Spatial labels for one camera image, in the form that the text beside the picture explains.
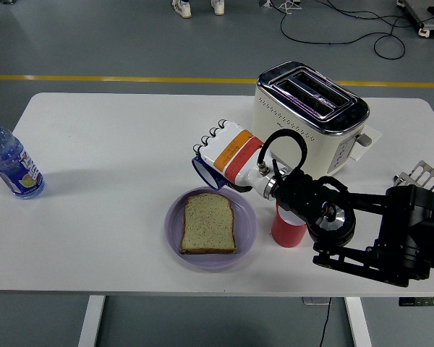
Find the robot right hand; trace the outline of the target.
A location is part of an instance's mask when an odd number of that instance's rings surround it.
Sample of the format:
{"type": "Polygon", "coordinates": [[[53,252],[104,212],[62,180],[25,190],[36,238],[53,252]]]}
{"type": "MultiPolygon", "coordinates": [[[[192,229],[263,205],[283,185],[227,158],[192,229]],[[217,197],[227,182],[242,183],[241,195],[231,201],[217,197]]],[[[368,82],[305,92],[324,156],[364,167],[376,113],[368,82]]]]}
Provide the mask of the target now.
{"type": "Polygon", "coordinates": [[[194,146],[192,165],[211,189],[253,189],[270,200],[276,184],[273,157],[268,150],[260,157],[262,149],[263,142],[249,130],[233,121],[221,120],[194,146]]]}

